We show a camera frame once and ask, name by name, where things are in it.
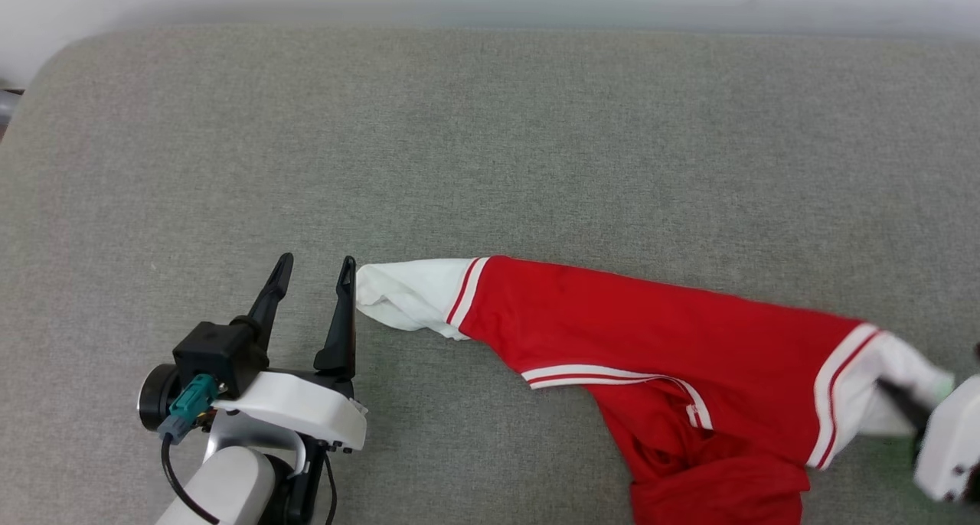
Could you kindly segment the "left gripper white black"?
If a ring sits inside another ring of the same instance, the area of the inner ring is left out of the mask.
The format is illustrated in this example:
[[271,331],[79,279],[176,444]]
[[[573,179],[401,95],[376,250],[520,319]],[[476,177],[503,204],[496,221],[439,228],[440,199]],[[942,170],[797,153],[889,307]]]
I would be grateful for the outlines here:
[[[247,317],[269,347],[287,294],[293,253],[281,254]],[[356,274],[343,260],[328,337],[314,359],[321,375],[356,375]],[[161,524],[309,524],[329,453],[364,447],[367,410],[328,378],[263,371],[238,399],[217,398],[213,380],[179,385],[174,364],[156,367],[138,396],[147,430],[160,435],[162,468],[175,500]]]

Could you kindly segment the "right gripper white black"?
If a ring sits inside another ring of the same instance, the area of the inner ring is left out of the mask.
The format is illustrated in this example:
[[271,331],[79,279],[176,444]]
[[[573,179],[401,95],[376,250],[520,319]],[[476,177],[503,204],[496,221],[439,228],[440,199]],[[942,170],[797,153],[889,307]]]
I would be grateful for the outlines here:
[[877,384],[916,434],[925,433],[914,473],[918,488],[934,501],[977,505],[979,376],[967,378],[933,412],[904,386],[884,378]]

